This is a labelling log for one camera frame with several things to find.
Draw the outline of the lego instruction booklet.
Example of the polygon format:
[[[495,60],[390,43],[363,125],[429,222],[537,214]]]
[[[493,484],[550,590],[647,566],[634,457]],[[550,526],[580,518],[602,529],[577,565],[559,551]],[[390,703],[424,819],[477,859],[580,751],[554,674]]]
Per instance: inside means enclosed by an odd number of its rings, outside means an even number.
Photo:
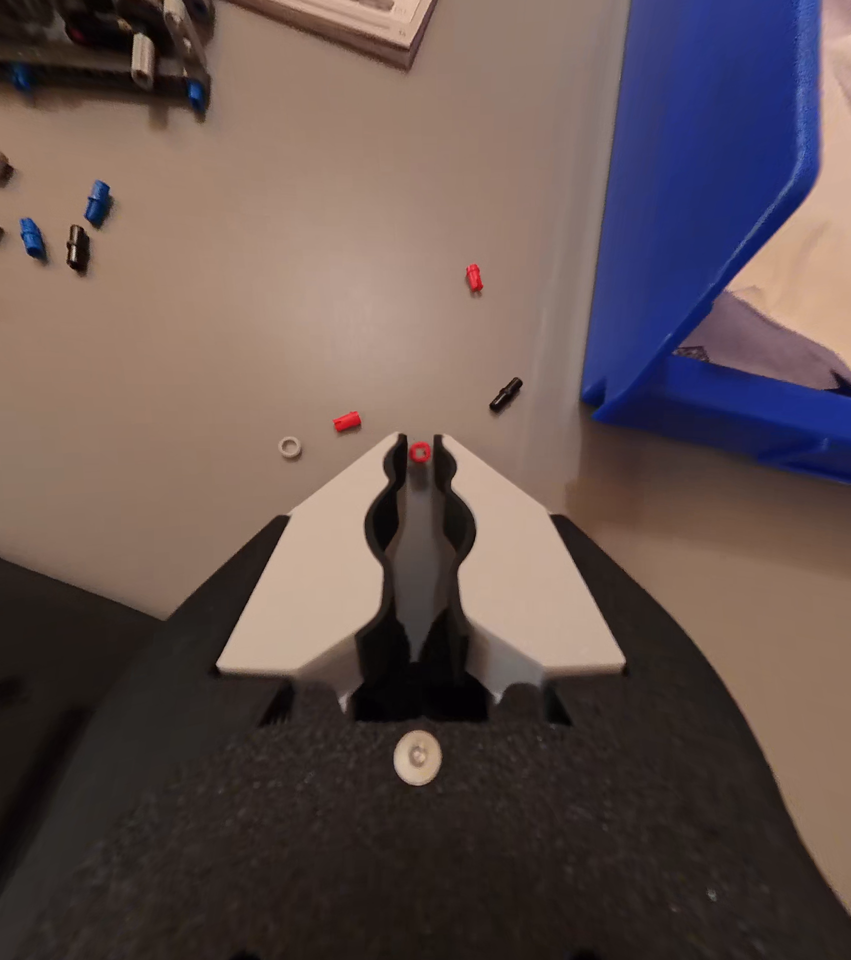
[[[385,64],[413,65],[436,1],[232,1]]]

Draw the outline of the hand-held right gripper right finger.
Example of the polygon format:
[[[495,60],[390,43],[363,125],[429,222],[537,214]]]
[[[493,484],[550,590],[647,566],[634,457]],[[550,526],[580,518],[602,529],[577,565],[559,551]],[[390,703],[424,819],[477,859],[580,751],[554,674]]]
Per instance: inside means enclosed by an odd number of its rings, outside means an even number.
[[[433,475],[453,552],[445,611],[451,668],[492,702],[525,686],[622,674],[626,658],[555,516],[449,434]]]

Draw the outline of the grey lego car chassis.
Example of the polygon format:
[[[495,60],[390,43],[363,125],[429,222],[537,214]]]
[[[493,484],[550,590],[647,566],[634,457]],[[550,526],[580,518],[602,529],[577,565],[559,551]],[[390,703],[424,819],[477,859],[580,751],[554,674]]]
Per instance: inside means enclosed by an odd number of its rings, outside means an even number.
[[[101,88],[188,105],[212,95],[213,1],[0,1],[0,80]]]

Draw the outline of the crumpled white paper bags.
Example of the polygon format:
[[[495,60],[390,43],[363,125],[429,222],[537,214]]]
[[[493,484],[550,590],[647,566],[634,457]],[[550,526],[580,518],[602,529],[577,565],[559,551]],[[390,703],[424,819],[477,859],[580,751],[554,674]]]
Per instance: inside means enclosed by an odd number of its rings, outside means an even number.
[[[674,355],[851,397],[851,2],[821,18],[816,184]]]

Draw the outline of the scattered small lego pins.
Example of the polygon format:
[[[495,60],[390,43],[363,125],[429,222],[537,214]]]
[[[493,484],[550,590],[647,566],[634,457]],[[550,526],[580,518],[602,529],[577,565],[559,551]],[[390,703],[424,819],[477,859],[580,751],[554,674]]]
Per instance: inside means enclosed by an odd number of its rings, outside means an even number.
[[[101,228],[112,205],[112,196],[110,186],[104,181],[96,180],[90,190],[83,219],[96,230]],[[26,254],[35,258],[37,261],[46,262],[48,252],[43,239],[43,234],[32,219],[22,218],[19,220],[19,230],[21,240]],[[91,261],[91,238],[83,225],[74,223],[69,227],[68,239],[65,246],[66,266],[79,276],[85,276],[88,272]],[[471,264],[466,270],[466,279],[469,284],[469,291],[473,294],[482,290],[480,269],[478,265]],[[513,377],[505,386],[503,386],[494,399],[489,404],[492,414],[499,415],[515,400],[524,386],[521,378]],[[361,426],[361,417],[358,412],[352,411],[336,417],[333,420],[333,426],[338,433],[357,429]],[[277,445],[279,454],[283,459],[294,460],[301,456],[302,445],[298,438],[283,438]]]

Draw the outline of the blue plastic bin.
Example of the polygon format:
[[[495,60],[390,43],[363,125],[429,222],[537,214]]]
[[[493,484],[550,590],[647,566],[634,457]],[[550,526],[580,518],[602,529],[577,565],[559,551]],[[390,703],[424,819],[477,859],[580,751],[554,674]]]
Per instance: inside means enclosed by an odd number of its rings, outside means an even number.
[[[677,355],[819,172],[821,3],[631,2],[581,401],[851,485],[851,396]]]

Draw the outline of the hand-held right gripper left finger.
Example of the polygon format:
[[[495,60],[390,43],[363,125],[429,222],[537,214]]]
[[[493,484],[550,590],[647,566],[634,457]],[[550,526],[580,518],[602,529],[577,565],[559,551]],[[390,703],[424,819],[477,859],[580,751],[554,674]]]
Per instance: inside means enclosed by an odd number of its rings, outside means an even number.
[[[377,445],[299,503],[216,660],[228,677],[319,683],[340,708],[363,683],[360,632],[390,587],[372,512],[405,484],[408,438]]]

